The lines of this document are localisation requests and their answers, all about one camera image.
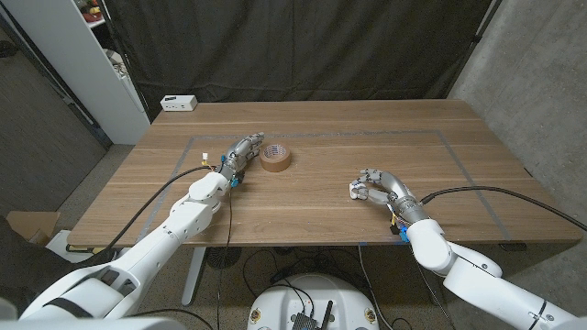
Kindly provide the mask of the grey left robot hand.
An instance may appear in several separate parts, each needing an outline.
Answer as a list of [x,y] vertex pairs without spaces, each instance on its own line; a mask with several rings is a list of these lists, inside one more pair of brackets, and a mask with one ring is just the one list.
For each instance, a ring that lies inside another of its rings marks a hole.
[[244,137],[231,145],[217,172],[227,180],[242,172],[247,163],[260,153],[260,146],[265,138],[263,132]]

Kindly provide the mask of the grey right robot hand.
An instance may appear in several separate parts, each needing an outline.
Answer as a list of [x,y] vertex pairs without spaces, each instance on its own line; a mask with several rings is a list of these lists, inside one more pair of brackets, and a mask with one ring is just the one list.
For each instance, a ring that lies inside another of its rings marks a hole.
[[365,169],[358,179],[349,184],[349,195],[353,200],[368,200],[374,204],[390,206],[409,224],[430,219],[411,191],[395,175],[388,171]]

